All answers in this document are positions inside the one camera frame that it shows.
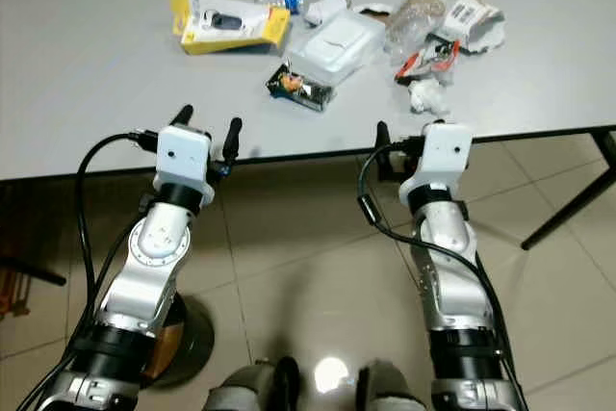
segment table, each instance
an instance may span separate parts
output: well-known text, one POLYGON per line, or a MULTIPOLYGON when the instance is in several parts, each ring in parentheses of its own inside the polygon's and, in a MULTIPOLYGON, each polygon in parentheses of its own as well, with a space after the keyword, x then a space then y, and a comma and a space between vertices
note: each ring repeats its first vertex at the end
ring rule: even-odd
MULTIPOLYGON (((476 141, 616 129, 612 0, 489 1, 507 17, 506 45, 460 60, 448 120, 468 124, 476 141)), ((0 180, 72 173, 104 136, 160 128, 187 103, 218 148, 229 120, 243 118, 244 162, 359 152, 378 120, 397 138, 433 119, 408 113, 385 61, 342 83, 324 114, 269 97, 264 83, 279 63, 263 48, 187 56, 168 0, 0 0, 0 180)), ((117 143, 92 169, 153 163, 117 143)))

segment black cable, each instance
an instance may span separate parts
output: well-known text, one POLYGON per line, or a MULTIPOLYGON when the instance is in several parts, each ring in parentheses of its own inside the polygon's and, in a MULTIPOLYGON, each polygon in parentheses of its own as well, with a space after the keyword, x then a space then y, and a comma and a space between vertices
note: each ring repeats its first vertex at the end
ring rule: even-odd
POLYGON ((77 229, 79 231, 79 243, 81 245, 82 250, 82 259, 84 261, 84 268, 86 269, 86 316, 83 319, 80 319, 76 332, 77 335, 88 325, 90 321, 90 313, 92 312, 93 305, 95 302, 94 295, 94 265, 92 263, 92 249, 90 246, 90 236, 88 233, 88 224, 86 222, 86 213, 84 211, 84 179, 86 176, 86 169, 94 155, 100 151, 101 148, 112 143, 114 141, 119 140, 136 140, 137 134, 116 134, 107 137, 99 141, 95 146, 93 146, 84 159, 82 160, 79 168, 77 169, 77 178, 75 181, 75 210, 77 213, 77 229))
POLYGON ((475 255, 475 261, 477 264, 477 269, 483 275, 483 279, 485 284, 483 285, 483 290, 488 295, 488 299, 490 300, 490 304, 492 305, 492 311, 494 312, 494 321, 495 325, 498 328, 498 332, 500 333, 500 340, 502 341, 505 359, 507 360, 511 371, 513 372, 513 376, 516 375, 515 363, 513 361, 513 348, 511 348, 511 341, 509 340, 509 332, 507 330, 507 325, 504 320, 504 313, 502 311, 501 302, 499 301, 499 297, 497 296, 497 292, 492 286, 492 281, 488 277, 488 273, 483 267, 483 262, 479 258, 479 254, 475 255))
MULTIPOLYGON (((109 267, 111 266, 112 261, 114 260, 117 254, 117 251, 119 250, 124 240, 128 237, 131 230, 135 227, 135 225, 142 218, 143 218, 143 214, 141 213, 137 214, 137 216, 134 217, 129 222, 129 224, 126 225, 124 229, 122 229, 122 231, 117 235, 117 237, 115 238, 115 241, 112 243, 111 247, 109 248, 109 251, 107 252, 107 257, 105 257, 105 260, 103 261, 103 265, 101 266, 100 272, 98 273, 98 276, 96 277, 96 281, 94 283, 94 300, 96 300, 96 298, 98 297, 98 293, 100 292, 103 286, 103 282, 105 281, 105 277, 107 276, 107 272, 109 271, 109 267)), ((86 319, 89 318, 90 320, 93 320, 95 314, 96 314, 95 306, 92 306, 92 311, 89 314, 86 313, 86 308, 85 308, 81 314, 79 322, 77 323, 77 327, 79 327, 81 323, 83 325, 83 329, 86 330, 89 326, 89 324, 86 323, 86 319)), ((64 355, 67 355, 72 351, 73 344, 77 340, 77 337, 79 337, 79 335, 81 334, 81 332, 77 329, 77 327, 75 327, 75 329, 73 330, 73 333, 70 336, 70 339, 66 343, 66 349, 64 350, 64 355)))
POLYGON ((98 295, 98 292, 103 286, 103 282, 105 280, 105 277, 107 276, 107 271, 109 271, 109 266, 112 264, 112 261, 114 260, 117 254, 117 251, 119 250, 119 247, 122 245, 122 243, 124 243, 124 240, 128 237, 128 235, 130 235, 135 225, 137 225, 137 223, 139 223, 139 221, 142 218, 143 218, 143 214, 141 213, 137 214, 137 216, 134 217, 128 223, 128 225, 124 227, 124 229, 119 233, 119 235, 117 235, 117 238, 115 238, 114 243, 109 248, 109 252, 107 253, 107 257, 105 258, 105 261, 103 262, 100 272, 98 273, 98 277, 96 278, 96 283, 94 284, 95 295, 98 295))
MULTIPOLYGON (((366 194, 366 176, 368 175, 368 171, 370 170, 370 165, 379 154, 385 151, 395 151, 403 148, 403 143, 389 143, 382 146, 379 146, 372 154, 368 157, 366 162, 362 165, 361 171, 357 180, 357 195, 359 198, 364 196, 369 196, 366 194)), ((509 340, 509 334, 507 332, 506 324, 504 321, 504 314, 502 312, 501 303, 499 302, 499 298, 496 294, 494 287, 492 286, 492 282, 481 263, 481 259, 479 259, 479 255, 475 254, 476 266, 474 266, 467 259, 462 257, 457 252, 448 249, 446 247, 442 247, 440 245, 429 243, 426 241, 422 241, 417 238, 412 238, 404 235, 400 235, 396 233, 391 228, 388 228, 380 223, 380 218, 377 218, 375 221, 371 221, 371 225, 373 225, 378 231, 383 233, 384 235, 392 238, 393 240, 400 241, 402 243, 411 244, 417 247, 423 247, 426 249, 435 250, 437 252, 441 252, 448 257, 452 258, 456 262, 459 262, 463 265, 467 270, 469 270, 476 278, 481 287, 483 288, 490 305, 492 306, 494 323, 495 323, 495 335, 497 337, 497 342, 500 343, 500 348, 502 348, 502 357, 501 362, 507 375, 509 376, 509 380, 511 381, 516 395, 518 396, 520 404, 524 407, 524 410, 527 411, 528 406, 526 404, 526 399, 524 397, 524 393, 522 391, 522 386, 518 382, 518 378, 516 376, 515 367, 513 363, 513 352, 511 348, 511 343, 509 340)))
POLYGON ((523 411, 528 411, 528 403, 526 403, 526 397, 524 396, 524 392, 522 391, 522 385, 520 385, 520 382, 518 382, 518 378, 516 377, 515 372, 511 368, 511 365, 506 358, 501 358, 500 362, 502 363, 502 367, 504 368, 505 372, 507 373, 507 376, 509 377, 509 382, 511 382, 511 384, 513 385, 513 389, 518 396, 518 400, 522 405, 523 411))
POLYGON ((75 352, 72 352, 71 354, 67 355, 65 358, 60 360, 60 363, 54 366, 54 368, 50 372, 48 372, 47 375, 43 379, 41 379, 37 385, 35 385, 35 387, 30 391, 30 393, 26 396, 26 398, 24 398, 23 401, 21 401, 19 406, 17 406, 16 411, 26 411, 30 407, 30 405, 34 402, 34 400, 37 399, 40 393, 43 390, 45 390, 45 387, 47 387, 47 384, 52 379, 54 379, 60 372, 62 372, 64 368, 66 368, 66 366, 68 366, 68 364, 71 361, 73 361, 74 358, 75 358, 75 352))

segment table leg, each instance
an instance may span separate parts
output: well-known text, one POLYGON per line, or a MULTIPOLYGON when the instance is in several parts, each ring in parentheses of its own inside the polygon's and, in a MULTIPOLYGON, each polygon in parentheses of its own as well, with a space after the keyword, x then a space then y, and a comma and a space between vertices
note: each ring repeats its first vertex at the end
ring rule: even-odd
POLYGON ((614 139, 609 132, 592 134, 592 137, 605 157, 609 169, 573 198, 569 204, 560 209, 552 218, 541 225, 532 235, 526 238, 522 242, 522 249, 531 249, 565 221, 574 216, 578 211, 590 204, 597 196, 616 183, 616 143, 614 139))
POLYGON ((27 274, 28 276, 32 276, 33 278, 37 278, 51 284, 55 284, 56 286, 63 286, 64 284, 66 284, 66 278, 64 278, 63 276, 59 276, 58 274, 52 273, 48 270, 38 269, 33 265, 19 261, 12 257, 0 258, 0 267, 27 274))

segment black metal table frame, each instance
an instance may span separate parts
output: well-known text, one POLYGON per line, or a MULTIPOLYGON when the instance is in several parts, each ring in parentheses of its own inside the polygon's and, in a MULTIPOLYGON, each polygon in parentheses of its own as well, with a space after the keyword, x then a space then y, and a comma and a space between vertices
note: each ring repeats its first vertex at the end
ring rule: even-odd
MULTIPOLYGON (((489 137, 478 137, 473 139, 473 143, 488 143, 494 141, 514 141, 514 140, 527 140, 527 139, 540 139, 547 137, 560 137, 560 136, 568 136, 568 135, 581 135, 588 134, 590 135, 597 147, 601 151, 603 157, 605 158, 608 168, 607 170, 599 176, 594 182, 592 182, 588 187, 586 187, 582 192, 580 192, 576 197, 574 197, 567 205, 565 205, 562 209, 560 209, 553 217, 548 219, 543 225, 541 225, 535 232, 533 232, 528 238, 526 238, 522 244, 521 248, 524 250, 529 250, 535 245, 539 244, 542 240, 550 235, 553 231, 556 230, 560 225, 562 225, 569 218, 574 216, 577 212, 583 209, 585 206, 590 204, 595 198, 597 198, 600 194, 605 192, 610 186, 616 183, 616 141, 611 136, 610 132, 616 131, 616 125, 605 125, 598 127, 586 127, 586 128, 578 128, 578 129, 567 129, 567 130, 555 130, 555 131, 546 131, 546 132, 532 132, 532 133, 524 133, 524 134, 512 134, 512 135, 502 135, 502 136, 489 136, 489 137)), ((349 155, 358 155, 358 154, 368 154, 373 150, 373 148, 362 148, 362 149, 350 149, 350 150, 342 150, 342 151, 328 151, 324 153, 306 153, 299 155, 290 155, 290 156, 276 156, 276 157, 268 157, 268 158, 254 158, 254 159, 246 159, 246 160, 238 160, 238 165, 251 165, 251 164, 264 164, 264 163, 274 163, 274 162, 283 162, 283 161, 299 161, 299 160, 309 160, 309 159, 318 159, 318 158, 331 158, 336 156, 349 156, 349 155)), ((139 172, 149 172, 153 171, 153 167, 143 167, 143 168, 134 168, 134 169, 118 169, 118 170, 107 170, 103 172, 93 172, 89 173, 88 176, 101 176, 101 175, 118 175, 118 174, 128 174, 128 173, 139 173, 139 172)), ((11 183, 11 182, 30 182, 30 181, 39 181, 39 180, 49 180, 49 179, 57 179, 57 178, 66 178, 71 177, 73 174, 63 174, 63 175, 51 175, 44 177, 34 177, 34 178, 26 178, 26 179, 15 179, 15 180, 2 180, 0 181, 0 186, 3 184, 11 183)), ((44 281, 50 282, 52 284, 57 284, 63 286, 65 283, 65 279, 62 276, 59 276, 55 273, 36 269, 28 264, 20 263, 15 261, 15 259, 7 259, 0 258, 0 266, 2 266, 3 261, 7 263, 7 266, 15 268, 19 266, 19 268, 15 268, 20 272, 24 272, 25 274, 29 274, 33 277, 42 279, 44 281)))

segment white plastic container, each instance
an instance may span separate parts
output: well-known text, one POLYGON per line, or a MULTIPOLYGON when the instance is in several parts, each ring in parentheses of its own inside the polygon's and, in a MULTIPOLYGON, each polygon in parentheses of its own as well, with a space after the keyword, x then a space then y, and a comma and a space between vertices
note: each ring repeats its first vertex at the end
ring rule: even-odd
POLYGON ((289 60, 294 72, 336 86, 366 63, 382 45, 384 32, 384 23, 344 10, 292 43, 289 60))

